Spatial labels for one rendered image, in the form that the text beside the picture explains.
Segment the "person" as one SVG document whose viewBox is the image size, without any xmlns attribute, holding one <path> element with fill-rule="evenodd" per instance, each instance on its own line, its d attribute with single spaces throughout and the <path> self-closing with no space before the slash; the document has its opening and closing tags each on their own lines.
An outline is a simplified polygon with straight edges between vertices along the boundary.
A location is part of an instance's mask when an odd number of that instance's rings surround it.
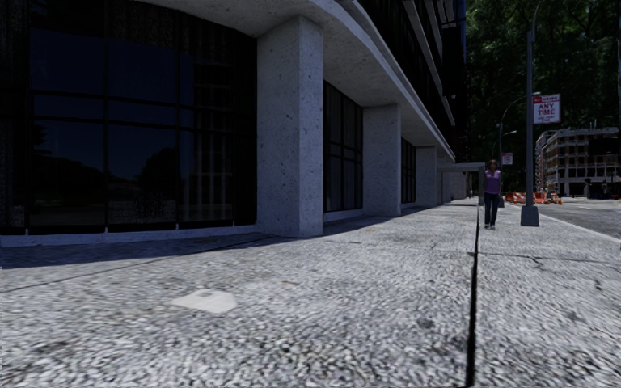
<svg viewBox="0 0 621 388">
<path fill-rule="evenodd" d="M 484 172 L 484 228 L 494 230 L 498 205 L 501 198 L 501 170 L 497 160 L 492 159 Z"/>
</svg>

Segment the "pale concrete building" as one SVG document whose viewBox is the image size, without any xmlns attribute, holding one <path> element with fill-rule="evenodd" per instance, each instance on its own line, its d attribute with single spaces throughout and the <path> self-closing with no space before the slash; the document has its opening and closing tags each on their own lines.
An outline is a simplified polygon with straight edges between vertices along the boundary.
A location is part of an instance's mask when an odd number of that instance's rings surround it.
<svg viewBox="0 0 621 388">
<path fill-rule="evenodd" d="M 466 0 L 0 0 L 0 247 L 461 199 Z"/>
<path fill-rule="evenodd" d="M 559 196 L 621 198 L 621 131 L 558 129 L 535 145 L 535 190 Z"/>
</svg>

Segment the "grey street lamp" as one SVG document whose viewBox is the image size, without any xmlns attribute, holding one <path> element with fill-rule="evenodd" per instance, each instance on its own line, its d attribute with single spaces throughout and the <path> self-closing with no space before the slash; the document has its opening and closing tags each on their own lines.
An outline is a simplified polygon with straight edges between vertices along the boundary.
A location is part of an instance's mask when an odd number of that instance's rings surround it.
<svg viewBox="0 0 621 388">
<path fill-rule="evenodd" d="M 539 212 L 534 204 L 534 154 L 533 154 L 533 44 L 536 20 L 543 0 L 538 0 L 526 33 L 526 201 L 521 210 L 520 225 L 539 227 Z"/>
<path fill-rule="evenodd" d="M 533 119 L 533 100 L 532 100 L 533 95 L 539 95 L 539 92 L 536 91 L 535 93 L 533 93 L 532 91 L 528 91 L 525 95 L 523 95 L 522 97 L 518 99 L 515 99 L 512 103 L 510 103 L 505 109 L 501 117 L 501 121 L 497 124 L 498 129 L 499 129 L 498 156 L 501 159 L 500 166 L 502 167 L 503 162 L 504 162 L 504 159 L 502 157 L 502 139 L 503 139 L 503 136 L 505 135 L 505 133 L 503 132 L 504 118 L 511 106 L 513 106 L 515 103 L 517 103 L 521 99 L 527 99 L 527 105 L 526 105 L 526 190 L 525 190 L 525 194 L 526 194 L 525 206 L 526 207 L 534 206 L 534 198 L 533 198 L 533 191 L 534 191 L 533 190 L 534 188 L 533 186 L 533 178 L 534 178 L 533 125 L 534 125 L 534 119 Z"/>
<path fill-rule="evenodd" d="M 515 134 L 517 130 L 510 132 L 500 132 L 498 139 L 492 146 L 492 158 L 495 159 L 499 166 L 502 165 L 502 140 L 505 136 Z"/>
</svg>

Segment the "orange road barrier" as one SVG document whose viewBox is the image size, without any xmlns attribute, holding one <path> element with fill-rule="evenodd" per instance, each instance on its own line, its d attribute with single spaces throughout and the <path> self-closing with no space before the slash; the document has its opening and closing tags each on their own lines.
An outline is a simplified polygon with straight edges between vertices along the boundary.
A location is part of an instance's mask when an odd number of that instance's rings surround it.
<svg viewBox="0 0 621 388">
<path fill-rule="evenodd" d="M 525 204 L 526 194 L 524 192 L 507 192 L 505 200 L 509 203 Z M 534 192 L 533 202 L 536 204 L 563 204 L 556 192 Z"/>
</svg>

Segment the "trees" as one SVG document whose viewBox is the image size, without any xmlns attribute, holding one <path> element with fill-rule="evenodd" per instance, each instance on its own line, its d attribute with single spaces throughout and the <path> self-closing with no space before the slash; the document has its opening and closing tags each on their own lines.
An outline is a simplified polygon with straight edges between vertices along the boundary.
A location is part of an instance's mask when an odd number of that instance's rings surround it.
<svg viewBox="0 0 621 388">
<path fill-rule="evenodd" d="M 538 0 L 467 0 L 471 160 L 492 159 L 498 123 L 526 94 L 526 33 Z M 619 0 L 543 0 L 533 44 L 533 89 L 561 96 L 557 128 L 619 123 L 617 33 Z M 511 106 L 502 152 L 514 156 L 503 186 L 523 191 L 526 99 Z"/>
</svg>

